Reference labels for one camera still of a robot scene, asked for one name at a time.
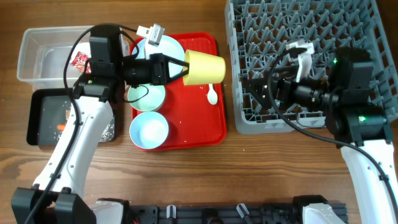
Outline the white rice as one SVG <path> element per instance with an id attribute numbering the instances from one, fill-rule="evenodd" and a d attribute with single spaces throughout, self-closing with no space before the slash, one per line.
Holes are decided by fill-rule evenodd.
<path id="1" fill-rule="evenodd" d="M 56 121 L 54 124 L 54 127 L 56 128 L 56 130 L 54 131 L 54 136 L 52 137 L 52 140 L 54 140 L 55 143 L 57 143 L 59 141 L 59 139 L 63 133 L 63 131 L 60 131 L 57 129 L 57 126 L 59 124 L 66 125 L 67 120 L 65 118 L 65 112 L 66 112 L 66 110 L 69 110 L 72 108 L 72 104 L 69 101 L 64 100 L 64 101 L 61 101 L 61 105 L 59 107 L 60 107 L 60 115 L 57 115 L 58 121 Z M 116 135 L 115 127 L 116 127 L 116 116 L 114 115 L 112 117 L 111 122 L 104 129 L 99 141 L 100 142 L 113 141 L 115 138 L 115 135 Z"/>

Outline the small light blue bowl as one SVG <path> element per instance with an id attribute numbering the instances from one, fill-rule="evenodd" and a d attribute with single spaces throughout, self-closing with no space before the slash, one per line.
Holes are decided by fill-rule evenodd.
<path id="1" fill-rule="evenodd" d="M 143 112 L 137 115 L 129 128 L 131 141 L 141 149 L 161 146 L 169 135 L 169 124 L 158 112 Z"/>

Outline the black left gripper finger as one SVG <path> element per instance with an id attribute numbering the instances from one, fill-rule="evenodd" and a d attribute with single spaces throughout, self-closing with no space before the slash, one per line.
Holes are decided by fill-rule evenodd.
<path id="1" fill-rule="evenodd" d="M 189 73 L 189 70 L 183 70 L 183 71 L 181 71 L 180 73 L 178 73 L 178 74 L 176 74 L 176 75 L 174 75 L 174 76 L 172 76 L 172 77 L 169 77 L 169 78 L 168 78 L 168 81 L 169 81 L 169 82 L 174 82 L 175 80 L 178 80 L 179 78 L 184 77 L 184 76 L 187 75 L 188 73 Z"/>
<path id="2" fill-rule="evenodd" d="M 169 66 L 169 63 L 173 63 L 173 64 L 176 64 L 178 66 L 189 67 L 189 63 L 185 62 L 183 60 L 179 60 L 179 59 L 170 57 L 168 55 L 163 55 L 163 57 L 164 57 L 164 61 L 165 61 L 166 66 Z"/>

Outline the mint green bowl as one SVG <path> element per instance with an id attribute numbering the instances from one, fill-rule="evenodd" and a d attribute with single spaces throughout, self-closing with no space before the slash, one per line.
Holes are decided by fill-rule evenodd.
<path id="1" fill-rule="evenodd" d="M 162 85 L 143 84 L 127 92 L 127 100 L 133 101 L 130 105 L 138 111 L 157 111 L 166 97 L 165 87 Z"/>

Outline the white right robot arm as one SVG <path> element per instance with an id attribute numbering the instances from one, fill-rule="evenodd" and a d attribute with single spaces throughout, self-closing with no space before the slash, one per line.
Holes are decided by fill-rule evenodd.
<path id="1" fill-rule="evenodd" d="M 243 82 L 243 88 L 263 108 L 273 108 L 294 130 L 341 150 L 363 223 L 397 223 L 392 129 L 383 108 L 368 101 L 373 67 L 367 50 L 340 47 L 325 83 L 273 78 L 280 70 L 272 67 L 264 77 Z M 292 104 L 324 112 L 326 128 L 333 138 L 310 133 L 286 118 L 280 109 Z"/>

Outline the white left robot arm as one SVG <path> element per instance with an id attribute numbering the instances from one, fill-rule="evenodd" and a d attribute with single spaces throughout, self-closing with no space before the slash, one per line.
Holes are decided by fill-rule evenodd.
<path id="1" fill-rule="evenodd" d="M 133 223 L 128 201 L 83 201 L 86 176 L 100 137 L 123 100 L 124 85 L 166 85 L 188 75 L 188 62 L 156 53 L 147 59 L 125 56 L 121 36 L 128 28 L 99 24 L 85 31 L 91 57 L 72 87 L 72 110 L 47 165 L 28 189 L 14 192 L 11 206 L 18 223 Z"/>

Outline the red snack wrapper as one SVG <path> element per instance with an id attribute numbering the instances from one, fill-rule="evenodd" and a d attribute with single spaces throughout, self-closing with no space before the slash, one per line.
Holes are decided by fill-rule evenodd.
<path id="1" fill-rule="evenodd" d="M 81 72 L 86 70 L 86 73 L 91 73 L 90 65 L 88 64 L 87 66 L 85 66 L 85 63 L 88 59 L 89 56 L 87 54 L 79 51 L 74 57 L 72 57 L 72 61 L 70 62 L 70 64 Z"/>

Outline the orange carrot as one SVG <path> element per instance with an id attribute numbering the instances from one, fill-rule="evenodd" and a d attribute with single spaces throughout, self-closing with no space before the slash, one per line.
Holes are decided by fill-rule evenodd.
<path id="1" fill-rule="evenodd" d="M 57 126 L 57 129 L 60 130 L 60 131 L 63 131 L 65 129 L 65 125 L 64 124 L 59 124 Z"/>

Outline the brown food scrap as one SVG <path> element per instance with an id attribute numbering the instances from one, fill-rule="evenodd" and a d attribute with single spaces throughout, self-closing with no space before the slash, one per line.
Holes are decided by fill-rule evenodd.
<path id="1" fill-rule="evenodd" d="M 65 118 L 66 118 L 67 121 L 68 121 L 68 119 L 70 117 L 70 112 L 71 112 L 71 109 L 66 110 L 66 112 L 65 112 Z"/>

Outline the yellow plastic cup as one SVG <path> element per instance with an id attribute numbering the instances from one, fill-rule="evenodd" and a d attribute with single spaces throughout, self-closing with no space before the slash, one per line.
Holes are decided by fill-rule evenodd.
<path id="1" fill-rule="evenodd" d="M 189 64 L 189 67 L 183 68 L 184 72 L 188 72 L 183 76 L 184 85 L 217 84 L 224 80 L 226 64 L 222 57 L 187 50 L 184 62 Z"/>

